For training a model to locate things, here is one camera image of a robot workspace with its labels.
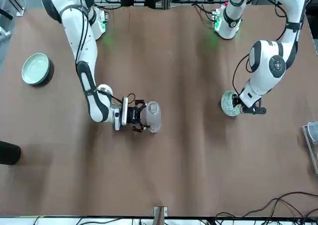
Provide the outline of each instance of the clear container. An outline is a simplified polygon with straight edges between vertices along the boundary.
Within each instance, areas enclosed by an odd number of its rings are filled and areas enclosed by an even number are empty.
[[[318,142],[318,122],[308,123],[308,134],[312,138],[313,142]]]
[[[161,109],[157,102],[149,102],[146,106],[146,121],[149,130],[156,133],[161,128]]]

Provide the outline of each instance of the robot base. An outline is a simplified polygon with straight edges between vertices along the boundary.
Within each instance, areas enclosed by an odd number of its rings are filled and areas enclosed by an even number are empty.
[[[212,12],[212,28],[222,39],[230,40],[238,32],[241,20],[235,27],[229,27],[229,24],[224,19],[223,12],[225,8],[226,7],[222,5],[220,9],[216,9]]]

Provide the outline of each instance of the brown tablecloth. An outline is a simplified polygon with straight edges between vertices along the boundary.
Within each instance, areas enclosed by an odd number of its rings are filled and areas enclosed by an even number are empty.
[[[243,215],[286,192],[318,193],[300,131],[318,115],[308,23],[295,63],[263,97],[267,114],[235,119],[219,105],[234,69],[255,41],[277,38],[284,20],[271,6],[253,6],[233,40],[210,27],[191,6],[114,11],[98,41],[95,76],[117,97],[133,92],[161,105],[161,131],[138,134],[91,121],[63,26],[44,10],[25,12],[0,74],[0,139],[23,150],[20,165],[0,166],[0,214],[151,216],[162,205],[169,216]],[[36,52],[55,67],[43,87],[21,79],[23,62]],[[239,89],[249,78],[244,67]],[[302,212],[318,204],[286,200]],[[275,215],[293,216],[283,205]]]

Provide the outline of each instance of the round plate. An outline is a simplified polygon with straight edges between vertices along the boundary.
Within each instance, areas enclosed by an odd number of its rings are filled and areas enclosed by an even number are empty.
[[[240,114],[241,105],[238,105],[236,107],[233,107],[233,100],[232,96],[237,95],[234,91],[226,91],[222,95],[221,99],[221,108],[222,111],[229,117],[236,117],[238,114]]]
[[[22,67],[22,79],[29,85],[41,83],[50,71],[50,62],[43,53],[31,55]]]

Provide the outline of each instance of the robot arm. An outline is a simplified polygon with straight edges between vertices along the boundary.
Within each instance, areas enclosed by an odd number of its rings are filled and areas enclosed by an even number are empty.
[[[260,102],[262,95],[268,93],[281,80],[296,57],[305,0],[278,1],[286,8],[284,35],[281,42],[260,40],[253,45],[249,53],[252,77],[241,93],[233,98],[233,106],[242,105],[243,113],[266,113],[265,108],[256,106],[256,102]],[[230,0],[227,7],[221,8],[221,20],[215,25],[215,31],[222,38],[231,39],[238,31],[245,2],[246,0]]]
[[[137,132],[149,128],[141,123],[141,111],[147,105],[144,100],[134,100],[135,106],[129,107],[128,98],[123,97],[117,99],[121,105],[116,106],[109,86],[96,87],[96,40],[105,33],[104,11],[93,6],[94,0],[42,0],[42,4],[54,20],[63,24],[92,120],[113,122],[115,130],[129,123]]]

